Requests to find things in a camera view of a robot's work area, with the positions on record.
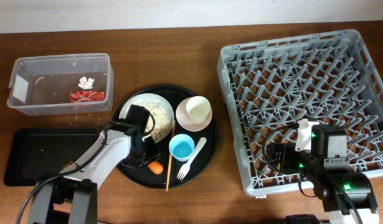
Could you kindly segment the orange carrot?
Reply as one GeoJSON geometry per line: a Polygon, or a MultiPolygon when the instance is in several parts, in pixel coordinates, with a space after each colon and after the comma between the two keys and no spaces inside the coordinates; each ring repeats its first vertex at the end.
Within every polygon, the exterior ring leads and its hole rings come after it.
{"type": "Polygon", "coordinates": [[[161,174],[164,170],[163,166],[158,161],[154,161],[148,164],[148,168],[156,175],[161,174]]]}

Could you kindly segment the blue cup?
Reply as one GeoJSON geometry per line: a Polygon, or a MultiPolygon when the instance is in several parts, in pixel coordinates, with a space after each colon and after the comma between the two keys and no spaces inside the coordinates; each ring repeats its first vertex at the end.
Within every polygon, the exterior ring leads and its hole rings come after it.
{"type": "Polygon", "coordinates": [[[194,140],[186,134],[177,134],[169,142],[169,152],[179,162],[188,161],[194,149],[194,140]]]}

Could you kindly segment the red snack wrapper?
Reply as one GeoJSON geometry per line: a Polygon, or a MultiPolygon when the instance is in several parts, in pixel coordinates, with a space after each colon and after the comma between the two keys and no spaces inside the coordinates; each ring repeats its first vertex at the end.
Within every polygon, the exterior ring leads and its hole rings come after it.
{"type": "Polygon", "coordinates": [[[70,94],[71,103],[83,103],[91,101],[102,101],[105,99],[105,92],[102,91],[76,91],[75,93],[70,94]]]}

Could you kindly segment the brown food chunk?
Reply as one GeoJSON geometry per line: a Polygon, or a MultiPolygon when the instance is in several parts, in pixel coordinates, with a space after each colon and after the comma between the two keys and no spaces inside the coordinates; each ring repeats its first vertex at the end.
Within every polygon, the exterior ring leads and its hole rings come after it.
{"type": "Polygon", "coordinates": [[[63,167],[66,168],[66,167],[68,167],[68,166],[71,166],[73,163],[74,163],[74,161],[70,161],[70,162],[64,164],[63,167]]]}

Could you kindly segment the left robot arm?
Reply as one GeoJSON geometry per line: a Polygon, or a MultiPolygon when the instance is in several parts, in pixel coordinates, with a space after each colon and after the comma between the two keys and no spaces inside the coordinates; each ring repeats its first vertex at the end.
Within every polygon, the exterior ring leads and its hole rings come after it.
{"type": "Polygon", "coordinates": [[[126,116],[102,127],[95,143],[59,174],[37,184],[24,201],[16,222],[27,205],[29,223],[97,223],[97,192],[121,162],[142,169],[160,156],[146,130],[153,115],[144,107],[131,105],[126,116]]]}

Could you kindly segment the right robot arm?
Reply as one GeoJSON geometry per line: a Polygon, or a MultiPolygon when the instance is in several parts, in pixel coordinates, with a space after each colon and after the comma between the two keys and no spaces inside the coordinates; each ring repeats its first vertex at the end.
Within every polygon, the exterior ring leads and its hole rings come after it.
{"type": "Polygon", "coordinates": [[[350,170],[347,136],[341,126],[301,119],[287,126],[296,143],[264,140],[262,155],[279,174],[301,174],[313,184],[329,223],[378,223],[378,205],[369,178],[350,170]]]}

